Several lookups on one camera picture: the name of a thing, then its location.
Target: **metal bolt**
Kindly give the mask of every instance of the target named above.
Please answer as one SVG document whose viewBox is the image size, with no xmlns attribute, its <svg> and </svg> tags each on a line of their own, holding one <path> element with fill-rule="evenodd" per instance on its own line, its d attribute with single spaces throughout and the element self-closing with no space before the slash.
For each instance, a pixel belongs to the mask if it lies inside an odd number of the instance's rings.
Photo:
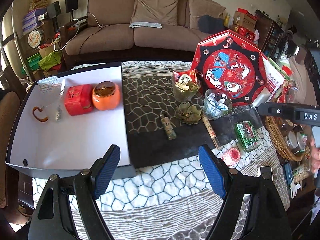
<svg viewBox="0 0 320 240">
<path fill-rule="evenodd" d="M 90 169 L 83 169 L 81 171 L 81 175 L 88 175 L 90 173 Z"/>
<path fill-rule="evenodd" d="M 236 174 L 238 173 L 238 170 L 235 169 L 235 168 L 230 168 L 230 169 L 229 169 L 229 172 L 230 172 L 231 174 L 233 174 L 233 175 L 236 175 Z"/>
<path fill-rule="evenodd" d="M 264 179 L 270 179 L 270 176 L 269 176 L 268 174 L 266 174 L 266 173 L 263 173 L 263 174 L 262 174 L 262 177 L 263 177 Z"/>
<path fill-rule="evenodd" d="M 50 179 L 50 180 L 55 180 L 55 179 L 57 179 L 57 177 L 58 177 L 57 174 L 52 174 L 52 175 L 49 177 L 49 179 Z"/>
</svg>

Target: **blue gripper pad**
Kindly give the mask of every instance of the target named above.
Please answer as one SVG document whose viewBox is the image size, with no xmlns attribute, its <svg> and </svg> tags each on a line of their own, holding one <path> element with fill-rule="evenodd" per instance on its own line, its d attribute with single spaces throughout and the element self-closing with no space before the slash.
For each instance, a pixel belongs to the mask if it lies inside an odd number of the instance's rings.
<svg viewBox="0 0 320 240">
<path fill-rule="evenodd" d="M 199 161 L 207 175 L 209 183 L 215 194 L 224 199 L 227 194 L 228 172 L 218 158 L 214 156 L 212 150 L 207 145 L 199 147 Z"/>
<path fill-rule="evenodd" d="M 108 151 L 111 150 L 107 160 L 103 164 L 102 168 L 98 171 L 97 176 L 95 177 L 94 184 L 94 196 L 96 199 L 99 198 L 100 195 L 105 194 L 107 187 L 110 183 L 110 180 L 115 172 L 118 163 L 120 161 L 120 148 L 117 145 L 111 145 Z"/>
</svg>

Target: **brown pillow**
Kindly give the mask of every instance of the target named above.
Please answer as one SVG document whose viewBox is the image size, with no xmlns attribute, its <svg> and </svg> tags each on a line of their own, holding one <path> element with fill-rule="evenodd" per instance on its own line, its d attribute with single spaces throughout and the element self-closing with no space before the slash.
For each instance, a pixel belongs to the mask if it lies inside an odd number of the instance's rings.
<svg viewBox="0 0 320 240">
<path fill-rule="evenodd" d="M 198 20 L 203 15 L 209 15 L 213 18 L 223 18 L 223 12 L 226 9 L 222 5 L 211 0 L 188 0 L 190 11 L 190 28 L 198 30 Z"/>
<path fill-rule="evenodd" d="M 178 0 L 134 0 L 133 22 L 177 25 Z"/>
</svg>

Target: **white phone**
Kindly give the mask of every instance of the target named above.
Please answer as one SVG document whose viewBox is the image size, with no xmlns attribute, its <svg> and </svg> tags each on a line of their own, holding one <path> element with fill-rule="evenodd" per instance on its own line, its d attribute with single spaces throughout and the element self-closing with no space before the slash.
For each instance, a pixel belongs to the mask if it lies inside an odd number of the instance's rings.
<svg viewBox="0 0 320 240">
<path fill-rule="evenodd" d="M 260 177 L 261 174 L 266 173 L 270 176 L 272 179 L 272 168 L 271 166 L 261 166 L 258 168 L 258 177 Z"/>
</svg>

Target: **orange pumpkin jar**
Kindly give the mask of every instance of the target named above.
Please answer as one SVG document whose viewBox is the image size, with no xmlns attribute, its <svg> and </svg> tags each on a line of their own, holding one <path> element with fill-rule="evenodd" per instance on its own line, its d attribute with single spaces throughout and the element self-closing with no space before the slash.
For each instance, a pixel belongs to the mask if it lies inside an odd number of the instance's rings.
<svg viewBox="0 0 320 240">
<path fill-rule="evenodd" d="M 92 90 L 93 105 L 101 111 L 116 108 L 120 99 L 119 86 L 111 81 L 101 82 Z"/>
</svg>

